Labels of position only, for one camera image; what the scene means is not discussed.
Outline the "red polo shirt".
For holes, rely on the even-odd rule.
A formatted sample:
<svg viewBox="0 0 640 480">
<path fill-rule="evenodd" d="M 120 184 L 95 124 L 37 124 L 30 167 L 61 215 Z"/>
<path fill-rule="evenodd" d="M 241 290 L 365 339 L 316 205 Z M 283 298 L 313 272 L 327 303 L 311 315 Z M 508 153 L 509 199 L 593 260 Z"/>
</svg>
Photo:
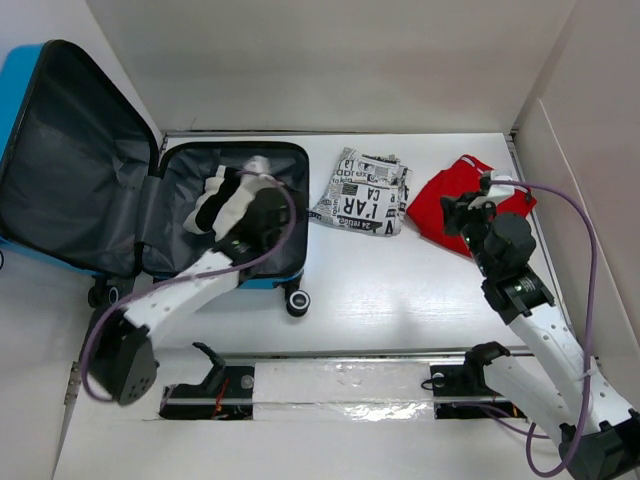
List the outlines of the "red polo shirt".
<svg viewBox="0 0 640 480">
<path fill-rule="evenodd" d="M 481 178 L 485 172 L 494 170 L 473 155 L 462 155 L 450 167 L 441 170 L 421 189 L 407 209 L 407 215 L 414 222 L 420 234 L 427 240 L 452 252 L 472 258 L 473 253 L 460 234 L 449 236 L 445 233 L 442 197 L 459 198 L 465 193 L 480 190 Z M 496 206 L 496 214 L 514 214 L 525 220 L 537 204 L 530 189 L 515 186 L 513 195 Z"/>
</svg>

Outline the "black and white striped garment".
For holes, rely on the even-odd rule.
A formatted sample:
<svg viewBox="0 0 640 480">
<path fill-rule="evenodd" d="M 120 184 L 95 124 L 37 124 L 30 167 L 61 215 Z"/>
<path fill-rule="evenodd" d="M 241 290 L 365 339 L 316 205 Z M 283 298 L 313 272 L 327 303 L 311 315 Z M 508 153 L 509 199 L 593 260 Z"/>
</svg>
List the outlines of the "black and white striped garment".
<svg viewBox="0 0 640 480">
<path fill-rule="evenodd" d="M 266 176 L 243 176 L 242 167 L 219 165 L 215 175 L 206 179 L 203 193 L 183 223 L 187 232 L 212 233 L 221 241 L 243 217 L 257 192 L 271 187 Z"/>
</svg>

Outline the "newspaper print garment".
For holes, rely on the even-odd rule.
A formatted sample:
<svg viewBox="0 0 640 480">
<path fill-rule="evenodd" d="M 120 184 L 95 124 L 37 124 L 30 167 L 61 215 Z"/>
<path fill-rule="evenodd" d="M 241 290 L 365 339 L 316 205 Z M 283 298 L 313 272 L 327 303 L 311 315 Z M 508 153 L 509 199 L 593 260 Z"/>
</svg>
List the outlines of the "newspaper print garment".
<svg viewBox="0 0 640 480">
<path fill-rule="evenodd" d="M 309 217 L 326 226 L 380 237 L 401 232 L 413 171 L 394 156 L 344 148 Z"/>
</svg>

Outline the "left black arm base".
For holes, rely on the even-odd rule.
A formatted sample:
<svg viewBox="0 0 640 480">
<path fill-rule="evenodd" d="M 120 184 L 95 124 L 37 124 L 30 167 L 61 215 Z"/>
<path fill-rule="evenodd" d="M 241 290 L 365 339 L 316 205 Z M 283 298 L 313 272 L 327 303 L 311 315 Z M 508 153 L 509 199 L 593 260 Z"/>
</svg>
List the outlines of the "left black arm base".
<svg viewBox="0 0 640 480">
<path fill-rule="evenodd" d="M 180 383 L 164 388 L 159 416 L 165 420 L 244 421 L 253 419 L 254 365 L 228 365 L 208 345 L 193 346 L 211 367 L 197 384 Z"/>
</svg>

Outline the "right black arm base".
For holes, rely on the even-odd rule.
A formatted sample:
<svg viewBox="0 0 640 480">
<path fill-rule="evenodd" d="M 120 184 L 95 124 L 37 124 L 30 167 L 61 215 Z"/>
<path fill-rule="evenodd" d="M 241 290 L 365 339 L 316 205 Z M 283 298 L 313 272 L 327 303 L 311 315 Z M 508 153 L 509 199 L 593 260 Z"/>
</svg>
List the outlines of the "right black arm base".
<svg viewBox="0 0 640 480">
<path fill-rule="evenodd" d="M 437 420 L 524 419 L 512 402 L 480 384 L 462 364 L 435 364 L 420 387 L 430 392 Z"/>
</svg>

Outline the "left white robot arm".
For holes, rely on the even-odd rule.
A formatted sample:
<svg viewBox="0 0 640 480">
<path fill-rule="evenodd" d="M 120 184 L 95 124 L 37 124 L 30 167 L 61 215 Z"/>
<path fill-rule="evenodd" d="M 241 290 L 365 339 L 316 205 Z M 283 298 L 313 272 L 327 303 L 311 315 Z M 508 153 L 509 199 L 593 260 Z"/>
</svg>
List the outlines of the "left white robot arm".
<svg viewBox="0 0 640 480">
<path fill-rule="evenodd" d="M 263 189 L 228 233 L 194 264 L 107 307 L 88 331 L 80 357 L 86 394 L 120 406 L 145 395 L 157 377 L 158 339 L 251 278 L 285 246 L 297 216 L 290 189 L 280 183 Z"/>
</svg>

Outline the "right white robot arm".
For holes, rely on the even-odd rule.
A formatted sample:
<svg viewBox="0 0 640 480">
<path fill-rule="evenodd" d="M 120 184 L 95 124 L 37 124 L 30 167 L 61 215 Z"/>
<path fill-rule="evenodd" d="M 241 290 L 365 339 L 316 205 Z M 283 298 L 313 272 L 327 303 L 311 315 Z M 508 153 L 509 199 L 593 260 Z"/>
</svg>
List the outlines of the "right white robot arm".
<svg viewBox="0 0 640 480">
<path fill-rule="evenodd" d="M 530 268 L 536 248 L 529 222 L 499 213 L 503 195 L 443 197 L 444 230 L 468 247 L 489 306 L 529 348 L 549 378 L 543 383 L 497 342 L 465 355 L 462 381 L 474 393 L 492 390 L 513 403 L 554 444 L 575 479 L 615 479 L 639 466 L 639 412 L 587 357 L 555 299 Z"/>
</svg>

